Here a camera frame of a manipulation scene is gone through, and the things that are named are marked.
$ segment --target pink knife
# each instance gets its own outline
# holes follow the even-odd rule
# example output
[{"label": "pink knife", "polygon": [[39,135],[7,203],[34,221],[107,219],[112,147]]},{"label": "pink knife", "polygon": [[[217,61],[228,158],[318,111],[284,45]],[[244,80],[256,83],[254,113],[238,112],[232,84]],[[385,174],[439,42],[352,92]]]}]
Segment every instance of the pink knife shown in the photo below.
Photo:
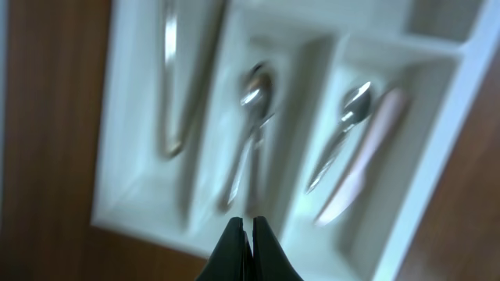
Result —
[{"label": "pink knife", "polygon": [[356,153],[316,217],[317,225],[324,226],[337,218],[358,197],[365,186],[365,173],[371,159],[394,129],[408,101],[408,96],[398,88],[380,98]]}]

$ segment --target small spoon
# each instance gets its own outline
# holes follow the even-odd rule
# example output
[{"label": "small spoon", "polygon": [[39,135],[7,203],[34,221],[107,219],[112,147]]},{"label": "small spoon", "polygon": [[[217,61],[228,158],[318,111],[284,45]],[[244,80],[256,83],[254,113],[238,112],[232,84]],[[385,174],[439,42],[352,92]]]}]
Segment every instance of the small spoon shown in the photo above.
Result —
[{"label": "small spoon", "polygon": [[370,82],[366,82],[361,87],[353,89],[346,94],[342,109],[342,117],[337,126],[337,132],[330,139],[323,151],[320,162],[318,163],[318,166],[309,181],[309,185],[307,186],[307,194],[317,187],[318,183],[334,163],[348,132],[370,114],[370,85]]},{"label": "small spoon", "polygon": [[253,198],[252,201],[255,201],[254,197],[258,197],[257,180],[259,176],[260,146],[263,141],[263,126],[272,117],[272,115],[266,116],[271,102],[273,85],[270,71],[265,66],[265,63],[260,63],[253,67],[248,75],[240,99],[241,106],[248,111],[248,128],[245,129],[241,135],[240,144],[238,145],[239,156],[237,158],[237,163],[233,165],[230,173],[230,182],[227,184],[226,192],[220,202],[220,210],[223,212],[229,209],[238,193],[243,174],[241,167],[244,165],[247,158],[245,147],[252,139],[252,136],[254,141],[252,148],[253,159],[250,178],[250,197]]}]

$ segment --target black object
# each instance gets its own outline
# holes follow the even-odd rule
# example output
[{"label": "black object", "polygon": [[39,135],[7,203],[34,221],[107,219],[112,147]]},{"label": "black object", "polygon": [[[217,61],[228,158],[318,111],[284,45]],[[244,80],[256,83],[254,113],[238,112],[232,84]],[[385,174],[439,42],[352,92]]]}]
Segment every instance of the black object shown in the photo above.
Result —
[{"label": "black object", "polygon": [[266,218],[253,219],[253,250],[243,219],[232,218],[196,281],[302,281],[291,266]]}]

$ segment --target brown wooden surface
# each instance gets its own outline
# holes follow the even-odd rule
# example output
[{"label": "brown wooden surface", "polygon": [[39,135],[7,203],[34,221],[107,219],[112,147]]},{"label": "brown wooden surface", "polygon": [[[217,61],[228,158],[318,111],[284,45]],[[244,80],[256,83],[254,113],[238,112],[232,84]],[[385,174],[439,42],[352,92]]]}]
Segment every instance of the brown wooden surface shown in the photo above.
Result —
[{"label": "brown wooden surface", "polygon": [[[111,0],[9,5],[0,280],[193,280],[204,261],[89,227]],[[500,280],[500,55],[400,280]]]}]

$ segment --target metal spoon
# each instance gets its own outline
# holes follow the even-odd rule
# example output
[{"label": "metal spoon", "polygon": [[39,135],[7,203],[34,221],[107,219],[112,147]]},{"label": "metal spoon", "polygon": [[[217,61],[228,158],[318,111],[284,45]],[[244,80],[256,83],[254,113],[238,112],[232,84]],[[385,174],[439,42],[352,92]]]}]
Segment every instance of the metal spoon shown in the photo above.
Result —
[{"label": "metal spoon", "polygon": [[248,111],[248,127],[241,135],[238,145],[237,163],[233,165],[230,173],[230,182],[220,202],[221,211],[225,212],[236,198],[243,174],[242,166],[246,162],[245,147],[253,137],[252,145],[252,170],[250,176],[250,198],[257,202],[259,191],[257,181],[259,178],[260,146],[263,141],[263,126],[273,116],[266,116],[273,93],[272,79],[265,63],[260,63],[251,70],[245,88],[240,98],[240,104]]},{"label": "metal spoon", "polygon": [[349,130],[351,130],[356,124],[363,121],[370,114],[370,85],[370,82],[366,82],[361,87],[349,91],[346,94],[344,107],[342,109],[342,117],[337,126],[337,132],[330,139],[323,151],[320,162],[318,163],[318,166],[309,181],[309,185],[307,186],[307,194],[317,187],[318,183],[334,163]]}]

